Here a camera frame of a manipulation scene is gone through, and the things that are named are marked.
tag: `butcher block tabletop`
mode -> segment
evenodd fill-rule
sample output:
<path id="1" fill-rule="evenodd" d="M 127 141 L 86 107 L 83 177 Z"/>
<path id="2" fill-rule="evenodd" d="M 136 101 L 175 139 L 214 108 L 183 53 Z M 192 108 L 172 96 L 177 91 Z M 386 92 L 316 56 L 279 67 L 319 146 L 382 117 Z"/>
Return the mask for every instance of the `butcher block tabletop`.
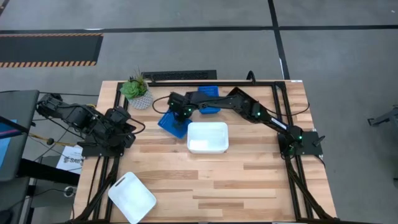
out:
<path id="1" fill-rule="evenodd" d="M 307 105 L 302 82 L 285 81 L 292 114 Z M 101 113 L 112 108 L 118 82 L 105 81 L 98 98 L 97 110 Z M 220 86 L 220 96 L 227 95 L 234 86 Z M 243 91 L 275 111 L 272 89 L 269 86 L 242 86 Z M 154 99 L 167 96 L 171 91 L 185 94 L 197 87 L 150 87 Z M 282 112 L 282 93 L 279 92 Z M 167 111 L 167 99 L 155 104 L 158 111 Z M 251 124 L 232 110 L 217 114 L 194 112 L 194 122 L 225 122 L 228 125 L 229 148 L 223 154 L 192 154 L 187 140 L 177 139 L 157 125 L 163 116 L 152 107 L 135 110 L 130 105 L 131 116 L 146 125 L 137 134 L 134 144 L 121 157 L 118 178 L 133 172 L 155 195 L 157 204 L 142 222 L 267 222 L 295 220 L 285 162 L 280 158 L 277 133 L 264 124 Z M 314 128 L 310 109 L 293 116 L 294 124 L 304 131 Z M 141 129 L 140 124 L 131 122 Z M 84 161 L 75 197 L 75 213 L 86 207 L 91 180 L 97 158 Z M 315 156 L 302 156 L 303 169 L 309 191 L 331 216 L 336 216 L 328 179 L 323 164 Z M 100 179 L 101 164 L 93 186 L 94 196 Z M 300 211 L 305 217 L 303 197 L 299 190 Z M 105 214 L 105 192 L 99 217 Z M 113 205 L 111 222 L 127 222 Z"/>

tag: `blue object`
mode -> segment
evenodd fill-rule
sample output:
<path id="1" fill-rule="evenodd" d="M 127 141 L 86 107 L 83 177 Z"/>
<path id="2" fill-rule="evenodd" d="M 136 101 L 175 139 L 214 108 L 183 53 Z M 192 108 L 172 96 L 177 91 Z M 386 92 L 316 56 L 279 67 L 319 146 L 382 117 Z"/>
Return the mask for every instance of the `blue object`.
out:
<path id="1" fill-rule="evenodd" d="M 161 128 L 173 134 L 175 137 L 182 139 L 187 134 L 188 124 L 192 121 L 186 119 L 184 123 L 180 123 L 174 119 L 174 114 L 170 110 L 163 115 L 162 119 L 157 123 Z"/>
<path id="2" fill-rule="evenodd" d="M 198 91 L 206 93 L 208 96 L 218 96 L 218 86 L 199 86 Z M 205 109 L 200 109 L 201 114 L 214 114 L 219 112 L 220 108 L 207 107 Z"/>
<path id="3" fill-rule="evenodd" d="M 0 131 L 2 133 L 6 133 L 7 131 L 10 131 L 10 130 L 12 130 L 11 127 L 4 125 L 4 127 L 2 127 Z M 10 144 L 10 140 L 11 140 L 11 138 L 0 139 L 0 167 L 4 160 L 4 156 L 6 156 L 6 152 L 7 152 L 8 145 Z"/>

